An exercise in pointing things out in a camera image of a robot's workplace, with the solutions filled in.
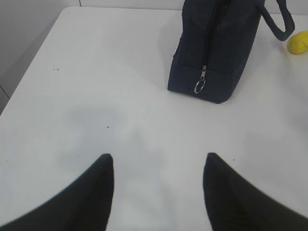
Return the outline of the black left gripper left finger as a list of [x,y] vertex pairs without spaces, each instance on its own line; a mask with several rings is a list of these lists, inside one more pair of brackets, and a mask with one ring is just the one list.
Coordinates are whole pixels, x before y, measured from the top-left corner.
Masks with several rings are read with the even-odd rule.
[[80,177],[2,231],[104,231],[113,200],[113,158],[102,154]]

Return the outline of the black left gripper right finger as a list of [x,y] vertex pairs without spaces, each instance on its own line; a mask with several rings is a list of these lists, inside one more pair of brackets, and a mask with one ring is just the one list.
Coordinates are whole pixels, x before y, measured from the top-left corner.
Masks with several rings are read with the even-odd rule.
[[306,231],[308,219],[245,180],[216,153],[206,157],[203,190],[214,231]]

